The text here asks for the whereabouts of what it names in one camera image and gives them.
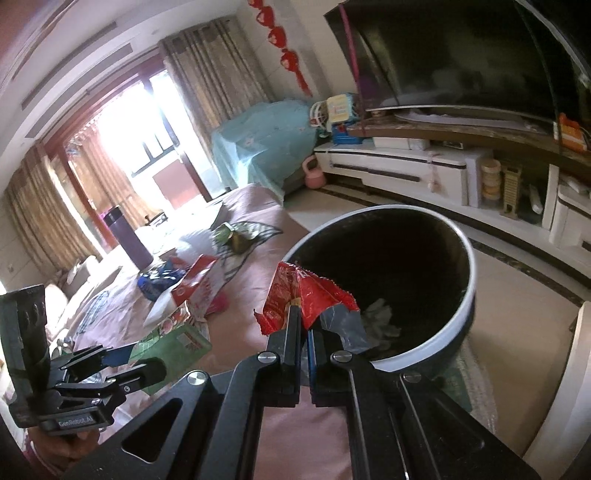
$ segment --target black trash bin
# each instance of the black trash bin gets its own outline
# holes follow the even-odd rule
[[[474,316],[476,261],[470,242],[431,210],[386,205],[341,216],[285,256],[351,292],[364,311],[383,298],[401,336],[369,351],[385,371],[412,366],[436,375],[456,353]]]

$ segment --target television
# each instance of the television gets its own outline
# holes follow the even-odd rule
[[[366,110],[463,107],[581,121],[579,71],[514,0],[349,0]],[[325,15],[351,64],[339,8]]]

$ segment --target silver bolt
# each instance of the silver bolt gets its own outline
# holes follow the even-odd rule
[[[353,354],[347,350],[339,350],[333,353],[331,356],[332,360],[340,364],[346,364],[353,359]]]
[[[419,372],[406,372],[402,374],[402,378],[408,383],[419,383],[421,381],[421,374]]]
[[[259,353],[258,359],[262,364],[271,364],[277,360],[277,355],[273,352],[261,352]]]
[[[207,381],[207,374],[201,370],[195,370],[187,375],[187,382],[191,385],[203,385]]]

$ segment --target curtain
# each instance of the curtain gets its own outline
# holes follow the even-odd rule
[[[66,196],[41,144],[32,147],[5,192],[23,246],[48,278],[104,252]]]
[[[234,17],[180,31],[158,47],[210,158],[213,130],[256,103],[274,100]]]
[[[152,208],[136,193],[123,169],[105,151],[95,125],[77,135],[76,142],[68,148],[72,166],[99,215],[119,205],[135,230],[145,225],[146,216],[153,218],[162,211]]]

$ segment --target pink kettlebell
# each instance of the pink kettlebell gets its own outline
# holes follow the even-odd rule
[[[306,174],[306,186],[309,189],[319,189],[326,185],[326,177],[324,176],[324,172],[322,172],[320,167],[315,167],[312,169],[308,168],[308,163],[315,159],[316,155],[310,155],[301,164],[301,168],[303,168],[304,173]]]

